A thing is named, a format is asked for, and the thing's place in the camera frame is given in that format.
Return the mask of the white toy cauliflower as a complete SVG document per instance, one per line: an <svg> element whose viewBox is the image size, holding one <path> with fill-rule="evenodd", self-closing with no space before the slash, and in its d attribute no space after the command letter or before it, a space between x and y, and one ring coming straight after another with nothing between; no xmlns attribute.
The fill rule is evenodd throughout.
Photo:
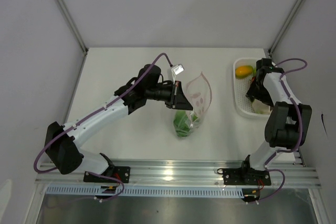
<svg viewBox="0 0 336 224"><path fill-rule="evenodd" d="M257 99L251 103L251 107L256 114L269 115L271 113L271 107Z"/></svg>

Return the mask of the green toy cabbage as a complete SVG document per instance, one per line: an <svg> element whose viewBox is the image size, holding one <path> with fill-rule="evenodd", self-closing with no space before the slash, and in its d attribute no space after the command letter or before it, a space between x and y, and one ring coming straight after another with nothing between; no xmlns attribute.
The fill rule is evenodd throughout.
<svg viewBox="0 0 336 224"><path fill-rule="evenodd" d="M189 137L202 124L194 111L177 110L173 119L175 133L180 138Z"/></svg>

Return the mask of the clear pink-dotted zip bag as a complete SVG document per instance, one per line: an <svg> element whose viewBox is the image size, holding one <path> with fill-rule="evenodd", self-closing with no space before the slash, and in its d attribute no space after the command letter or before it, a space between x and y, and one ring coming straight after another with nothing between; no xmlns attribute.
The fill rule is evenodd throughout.
<svg viewBox="0 0 336 224"><path fill-rule="evenodd" d="M186 84L184 91L186 98L193 106L193 111L197 116L202 118L203 123L213 99L211 85L203 72L193 80L189 81Z"/></svg>

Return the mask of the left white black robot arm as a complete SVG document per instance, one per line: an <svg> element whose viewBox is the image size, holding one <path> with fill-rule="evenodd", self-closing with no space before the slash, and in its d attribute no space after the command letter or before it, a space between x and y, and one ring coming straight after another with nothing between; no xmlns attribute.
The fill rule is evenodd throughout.
<svg viewBox="0 0 336 224"><path fill-rule="evenodd" d="M102 182L110 181L114 176L111 159L103 153L85 151L82 146L105 126L145 106L147 100L162 101L169 109L193 110L183 93L181 82L176 79L183 70L181 64L172 66L169 69L170 79L160 81L161 69L156 65L145 65L138 76L115 91L102 107L64 125L57 122L49 125L45 152L55 169L63 175L95 173Z"/></svg>

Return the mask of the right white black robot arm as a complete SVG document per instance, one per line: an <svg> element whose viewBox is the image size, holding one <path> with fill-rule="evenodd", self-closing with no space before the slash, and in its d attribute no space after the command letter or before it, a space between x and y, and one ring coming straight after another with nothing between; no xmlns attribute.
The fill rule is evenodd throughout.
<svg viewBox="0 0 336 224"><path fill-rule="evenodd" d="M246 97L272 107L264 130L265 141L257 151L248 155L242 163L240 179L251 184L268 165L283 153L295 152L305 142L312 115L312 108L302 104L289 87L286 75L303 70L308 63L299 58L284 60L301 61L302 67L284 71L269 58L256 62L256 76Z"/></svg>

